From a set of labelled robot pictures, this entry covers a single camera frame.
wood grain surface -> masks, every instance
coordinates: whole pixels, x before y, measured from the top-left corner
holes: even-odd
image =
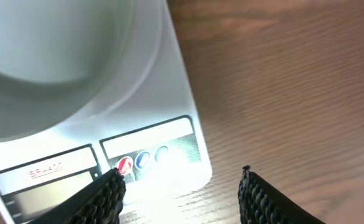
[[[122,223],[239,223],[246,164],[324,222],[364,223],[364,0],[169,6],[213,177]]]

digital display screen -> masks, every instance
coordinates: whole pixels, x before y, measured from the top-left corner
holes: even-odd
[[[25,219],[34,218],[66,201],[72,195],[92,183],[89,172],[62,179],[14,196]]]

red button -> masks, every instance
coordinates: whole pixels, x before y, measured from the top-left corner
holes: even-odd
[[[118,170],[121,175],[126,175],[132,171],[133,159],[129,156],[122,158],[118,162]]]

digital kitchen scale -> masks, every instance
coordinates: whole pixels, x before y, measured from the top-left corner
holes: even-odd
[[[187,194],[212,176],[166,1],[131,1],[121,76],[45,131],[0,142],[0,212],[26,223],[117,167],[124,211]]]

black object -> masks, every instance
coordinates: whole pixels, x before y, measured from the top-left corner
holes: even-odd
[[[29,223],[118,224],[125,192],[124,177],[115,168]]]
[[[238,189],[242,224],[323,223],[267,183],[258,174],[250,172],[250,169],[250,166],[243,168],[243,176]]]

